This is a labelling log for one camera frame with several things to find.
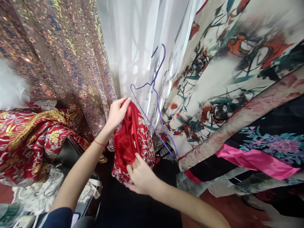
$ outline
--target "pink fabric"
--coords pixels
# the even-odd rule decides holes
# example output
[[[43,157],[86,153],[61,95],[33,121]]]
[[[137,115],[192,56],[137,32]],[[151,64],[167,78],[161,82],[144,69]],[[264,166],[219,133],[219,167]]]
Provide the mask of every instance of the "pink fabric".
[[[277,180],[284,180],[300,171],[259,150],[243,151],[224,144],[216,153],[231,163],[251,170],[260,170]]]

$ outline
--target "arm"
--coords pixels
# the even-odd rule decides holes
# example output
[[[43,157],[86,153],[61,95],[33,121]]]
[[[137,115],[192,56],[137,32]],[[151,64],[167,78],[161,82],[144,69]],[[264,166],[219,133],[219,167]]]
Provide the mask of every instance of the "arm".
[[[136,157],[133,165],[127,166],[130,178],[134,182],[134,185],[127,185],[130,190],[149,195],[188,215],[203,226],[230,228],[226,219],[216,209],[189,193],[166,184],[155,176],[139,154],[136,154]]]
[[[95,141],[98,143],[107,144],[114,129],[124,118],[131,99],[128,98],[120,108],[124,100],[125,98],[122,98],[111,104],[108,121],[102,131],[95,138]],[[69,207],[73,212],[75,211],[79,196],[93,173],[99,157],[105,149],[104,146],[99,145],[98,143],[92,142],[89,148],[72,167],[60,187],[59,193],[49,212],[60,207]]]

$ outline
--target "purple wire hanger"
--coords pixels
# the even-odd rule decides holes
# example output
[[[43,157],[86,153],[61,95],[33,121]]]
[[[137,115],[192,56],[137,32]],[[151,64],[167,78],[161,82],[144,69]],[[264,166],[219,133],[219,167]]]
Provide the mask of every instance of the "purple wire hanger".
[[[156,78],[157,78],[158,72],[159,72],[159,70],[160,70],[160,68],[161,68],[161,66],[162,66],[162,64],[163,64],[163,62],[164,62],[164,60],[165,60],[165,57],[166,57],[166,47],[165,47],[164,44],[162,44],[162,46],[164,47],[164,57],[163,57],[163,59],[162,59],[162,61],[161,61],[161,64],[159,65],[159,68],[157,69],[157,71],[156,71],[156,73],[155,73],[155,77],[153,78],[152,82],[151,82],[151,83],[148,83],[148,82],[147,82],[146,84],[144,84],[143,86],[138,87],[138,88],[136,88],[134,84],[131,84],[130,88],[131,88],[131,91],[132,91],[132,93],[133,93],[133,96],[135,97],[135,100],[137,101],[137,103],[138,103],[138,105],[139,105],[139,107],[140,107],[142,113],[145,115],[146,119],[148,120],[148,122],[150,123],[151,127],[153,128],[154,132],[155,132],[156,135],[159,137],[159,139],[160,139],[161,142],[164,144],[164,146],[167,148],[167,150],[169,151],[169,153],[170,153],[173,157],[176,157],[176,156],[178,155],[178,151],[177,151],[177,148],[176,148],[176,145],[175,145],[175,143],[174,143],[173,138],[165,131],[164,123],[162,122],[161,110],[160,110],[160,108],[159,108],[158,92],[157,92],[156,89],[154,88],[154,86],[155,86],[155,80],[156,80]],[[155,52],[157,51],[157,49],[158,49],[158,46],[156,47],[155,51],[153,52],[151,58],[153,58],[153,56],[154,56]],[[173,145],[174,145],[176,154],[173,154],[173,153],[169,150],[169,148],[167,147],[166,143],[163,141],[163,139],[162,139],[162,138],[160,137],[160,135],[157,133],[156,129],[153,127],[152,123],[150,122],[150,120],[149,120],[148,117],[146,116],[145,112],[143,111],[142,107],[140,106],[140,104],[139,104],[139,102],[138,102],[138,100],[137,100],[137,98],[136,98],[136,96],[135,96],[135,94],[134,94],[134,92],[133,92],[133,90],[132,90],[132,86],[134,86],[134,89],[138,90],[138,89],[141,89],[141,88],[145,87],[146,85],[149,85],[149,86],[152,86],[152,85],[153,85],[152,88],[153,88],[153,90],[156,92],[156,97],[157,97],[157,108],[158,108],[159,116],[160,116],[160,119],[161,119],[161,126],[162,126],[163,131],[167,134],[167,136],[170,137],[170,139],[171,139],[171,141],[172,141],[172,143],[173,143]]]

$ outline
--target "white fur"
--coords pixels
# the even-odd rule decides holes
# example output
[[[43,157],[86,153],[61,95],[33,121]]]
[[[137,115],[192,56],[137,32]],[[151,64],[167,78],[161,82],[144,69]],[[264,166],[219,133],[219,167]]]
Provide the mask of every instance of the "white fur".
[[[0,59],[0,110],[26,108],[30,101],[25,79],[10,68],[8,61]]]

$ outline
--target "red string bracelet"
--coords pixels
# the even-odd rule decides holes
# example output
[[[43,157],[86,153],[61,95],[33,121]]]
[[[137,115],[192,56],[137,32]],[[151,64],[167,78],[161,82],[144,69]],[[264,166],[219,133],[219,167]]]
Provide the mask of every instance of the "red string bracelet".
[[[99,145],[101,145],[101,146],[104,146],[104,147],[106,147],[106,146],[108,146],[109,145],[109,142],[107,143],[107,144],[101,144],[101,143],[99,143],[99,142],[97,142],[95,139],[94,139],[94,142],[96,142],[97,144],[99,144]]]

